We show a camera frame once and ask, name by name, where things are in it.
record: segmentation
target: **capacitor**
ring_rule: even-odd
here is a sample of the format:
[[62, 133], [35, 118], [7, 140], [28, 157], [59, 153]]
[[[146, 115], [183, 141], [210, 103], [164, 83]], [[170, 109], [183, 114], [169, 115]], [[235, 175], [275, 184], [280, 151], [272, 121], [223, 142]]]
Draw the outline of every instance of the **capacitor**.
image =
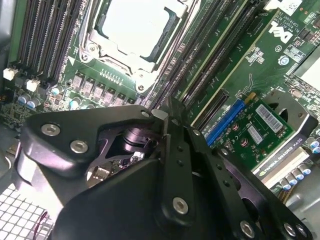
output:
[[298, 166], [298, 169], [303, 173], [303, 175], [309, 175], [311, 173], [310, 168], [305, 164]]
[[95, 109], [96, 106], [92, 103], [88, 104], [88, 106], [86, 106], [86, 109]]
[[295, 177], [297, 180], [302, 180], [305, 178], [304, 174], [299, 170], [295, 169], [292, 171], [292, 175]]
[[21, 104], [26, 104], [31, 99], [29, 94], [23, 94], [18, 97], [18, 102]]
[[312, 149], [312, 153], [313, 154], [320, 154], [320, 147], [315, 147], [314, 149]]
[[289, 183], [286, 179], [282, 179], [282, 180], [280, 181], [280, 184], [281, 184], [281, 186], [282, 186], [282, 188], [283, 188], [284, 190], [289, 190], [289, 189], [291, 189], [291, 185], [290, 185], [290, 183]]
[[80, 97], [76, 96], [70, 102], [70, 109], [71, 110], [76, 110], [81, 104], [82, 104], [82, 100], [80, 99]]
[[35, 109], [36, 107], [41, 105], [41, 102], [38, 98], [33, 98], [30, 101], [28, 101], [26, 104], [28, 105], [29, 108]]
[[51, 92], [53, 95], [59, 95], [60, 93], [63, 93], [65, 91], [65, 88], [63, 86], [57, 86], [52, 88]]
[[292, 174], [289, 174], [285, 177], [285, 179], [290, 183], [290, 185], [294, 186], [298, 183], [298, 180]]
[[310, 149], [314, 149], [320, 145], [314, 137], [309, 137], [305, 142]]

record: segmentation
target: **white label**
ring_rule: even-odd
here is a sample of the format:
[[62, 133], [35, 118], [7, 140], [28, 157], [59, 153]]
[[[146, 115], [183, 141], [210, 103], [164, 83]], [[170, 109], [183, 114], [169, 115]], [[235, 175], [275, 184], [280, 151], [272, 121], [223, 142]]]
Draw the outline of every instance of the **white label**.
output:
[[262, 104], [255, 110], [266, 124], [275, 132], [279, 132], [284, 126], [272, 113]]
[[289, 40], [293, 37], [293, 34], [289, 31], [285, 31], [283, 26], [278, 26], [276, 21], [271, 22], [271, 28], [269, 33], [273, 34], [276, 38], [280, 38], [281, 42], [287, 44]]
[[248, 128], [248, 132], [257, 145], [259, 145], [264, 140], [253, 125]]

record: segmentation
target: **silver screw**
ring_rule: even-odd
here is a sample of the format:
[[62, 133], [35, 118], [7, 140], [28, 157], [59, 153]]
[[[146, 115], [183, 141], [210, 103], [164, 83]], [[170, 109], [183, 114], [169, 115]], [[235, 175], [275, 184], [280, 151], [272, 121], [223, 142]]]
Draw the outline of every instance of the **silver screw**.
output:
[[172, 119], [171, 122], [173, 122], [175, 125], [179, 126], [179, 122], [177, 119]]
[[298, 229], [298, 231], [299, 231], [305, 238], [308, 236], [307, 233], [306, 233], [306, 231], [304, 230], [304, 228], [303, 228], [301, 225], [297, 224], [297, 225], [296, 225], [296, 228]]
[[242, 232], [250, 239], [255, 238], [255, 231], [247, 221], [240, 222]]
[[200, 136], [200, 135], [201, 135], [201, 133], [200, 133], [197, 129], [194, 129], [194, 130], [193, 130], [193, 133], [194, 133], [195, 135], [197, 135], [197, 136]]
[[295, 230], [293, 229], [293, 227], [289, 224], [289, 223], [285, 223], [284, 225], [284, 229], [286, 230], [286, 232], [292, 236], [292, 237], [295, 237], [296, 236], [296, 232]]
[[185, 215], [189, 211], [188, 204], [181, 197], [175, 197], [172, 201], [173, 208], [177, 213]]
[[224, 155], [228, 155], [228, 154], [229, 154], [228, 151], [225, 150], [224, 148], [221, 149], [221, 152], [222, 152]]
[[84, 154], [88, 151], [88, 145], [81, 140], [75, 140], [70, 144], [71, 150], [76, 154]]
[[144, 117], [146, 117], [146, 118], [150, 118], [150, 114], [149, 113], [147, 113], [146, 111], [141, 111], [141, 114], [144, 116]]
[[45, 124], [41, 127], [41, 131], [43, 134], [53, 137], [57, 136], [61, 130], [57, 125], [54, 124]]

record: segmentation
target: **sticker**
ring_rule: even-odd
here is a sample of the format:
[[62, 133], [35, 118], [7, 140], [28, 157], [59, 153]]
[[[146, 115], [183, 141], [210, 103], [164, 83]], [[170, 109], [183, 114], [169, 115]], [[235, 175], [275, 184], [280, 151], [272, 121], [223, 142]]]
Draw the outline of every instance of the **sticker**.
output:
[[249, 127], [248, 132], [257, 145], [259, 145], [264, 140], [255, 126], [252, 125], [251, 127]]
[[255, 110], [264, 122], [274, 131], [279, 132], [284, 126], [272, 113], [262, 104]]
[[300, 51], [298, 48], [290, 44], [283, 52], [284, 54], [288, 55], [298, 64], [306, 57], [306, 55]]

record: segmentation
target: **ram slot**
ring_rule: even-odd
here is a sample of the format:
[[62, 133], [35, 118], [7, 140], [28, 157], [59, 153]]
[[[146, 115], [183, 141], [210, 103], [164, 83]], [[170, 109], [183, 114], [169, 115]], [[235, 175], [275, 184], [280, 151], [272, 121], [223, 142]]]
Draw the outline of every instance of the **ram slot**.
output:
[[70, 6], [70, 11], [67, 15], [66, 24], [64, 26], [65, 31], [61, 37], [62, 41], [60, 42], [60, 46], [59, 46], [60, 51], [52, 67], [51, 77], [55, 80], [59, 79], [60, 71], [62, 69], [66, 54], [71, 44], [71, 38], [74, 33], [74, 27], [76, 24], [77, 17], [79, 16], [81, 5], [82, 5], [82, 0], [77, 0], [77, 1], [73, 1], [72, 5]]
[[62, 23], [64, 21], [64, 16], [67, 10], [67, 6], [68, 6], [67, 1], [61, 0], [56, 6], [56, 10], [55, 10], [56, 13], [53, 14], [54, 15], [53, 18], [55, 19], [55, 22], [53, 22], [50, 27], [49, 32], [52, 34], [49, 34], [50, 41], [48, 41], [48, 44], [46, 46], [47, 50], [43, 54], [44, 56], [47, 56], [47, 57], [44, 61], [42, 61], [40, 65], [40, 69], [43, 69], [43, 73], [47, 76], [49, 75], [49, 70], [52, 62], [51, 59], [53, 58], [53, 55], [56, 50], [56, 43], [60, 36], [61, 26], [63, 26]]
[[210, 120], [217, 114], [217, 112], [221, 109], [221, 107], [228, 100], [229, 95], [227, 91], [221, 89], [214, 99], [210, 102], [210, 104], [205, 108], [200, 117], [196, 120], [193, 126], [199, 131], [203, 131], [205, 127], [208, 125]]
[[184, 47], [181, 55], [175, 61], [175, 65], [172, 67], [172, 69], [170, 70], [170, 72], [166, 76], [161, 76], [162, 78], [167, 79], [167, 81], [162, 86], [161, 90], [159, 91], [159, 93], [161, 93], [161, 94], [159, 94], [156, 97], [156, 99], [153, 101], [153, 103], [150, 105], [150, 107], [149, 107], [150, 109], [155, 108], [155, 106], [157, 106], [160, 102], [163, 102], [165, 92], [171, 88], [172, 84], [174, 84], [174, 82], [172, 82], [171, 79], [173, 79], [174, 75], [179, 71], [181, 63], [183, 63], [184, 59], [186, 59], [188, 57], [189, 51], [194, 48], [196, 41], [199, 37], [199, 34], [204, 29], [206, 23], [211, 18], [212, 14], [215, 12], [215, 10], [217, 9], [217, 6], [220, 2], [221, 2], [220, 0], [213, 0], [212, 1], [210, 6], [208, 7], [208, 10], [203, 15], [202, 20], [199, 21], [199, 23], [197, 24], [197, 27], [195, 28], [193, 35], [190, 37], [188, 42], [185, 43], [185, 47]]
[[183, 103], [187, 108], [190, 108], [195, 102], [196, 98], [207, 88], [208, 84], [213, 79], [220, 64], [226, 59], [233, 47], [237, 44], [242, 34], [247, 30], [250, 23], [257, 14], [258, 8], [256, 5], [246, 8], [238, 20], [230, 29], [227, 38], [221, 41], [221, 45], [213, 55], [209, 64], [203, 71], [202, 75], [193, 82], [188, 90], [188, 94], [183, 98]]
[[199, 42], [196, 42], [195, 45], [189, 48], [186, 52], [185, 58], [181, 60], [181, 65], [177, 68], [174, 75], [169, 79], [172, 79], [168, 88], [165, 89], [161, 96], [158, 105], [162, 105], [169, 96], [171, 96], [180, 85], [182, 78], [185, 76], [186, 72], [190, 69], [191, 64], [194, 62], [196, 56], [201, 51], [202, 47], [208, 41], [209, 36], [217, 29], [218, 24], [221, 19], [226, 14], [228, 7], [230, 6], [233, 0], [225, 0], [221, 1], [214, 13], [211, 14], [210, 19], [205, 22], [204, 28], [201, 33], [198, 35], [200, 39]]
[[23, 63], [27, 63], [28, 49], [31, 43], [33, 26], [37, 18], [37, 6], [40, 0], [28, 0], [25, 10], [25, 17], [22, 29], [22, 35], [19, 45], [18, 59]]
[[29, 52], [29, 58], [27, 60], [28, 66], [30, 65], [32, 69], [38, 69], [38, 60], [40, 58], [42, 43], [46, 36], [46, 24], [50, 17], [50, 9], [53, 0], [42, 0], [39, 10], [39, 16], [35, 24], [34, 38], [32, 40], [32, 46]]

